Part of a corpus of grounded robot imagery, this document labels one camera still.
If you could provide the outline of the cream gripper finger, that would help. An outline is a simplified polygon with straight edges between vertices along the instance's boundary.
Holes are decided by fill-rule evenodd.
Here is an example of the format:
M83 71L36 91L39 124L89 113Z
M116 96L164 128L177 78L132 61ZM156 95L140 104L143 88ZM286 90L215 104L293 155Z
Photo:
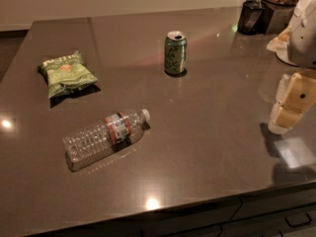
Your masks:
M316 71L299 70L283 74L276 91L268 129L274 134L285 134L293 129L303 115L316 104Z
M267 50L277 52L279 49L286 47L291 27L284 29L277 37L267 44Z

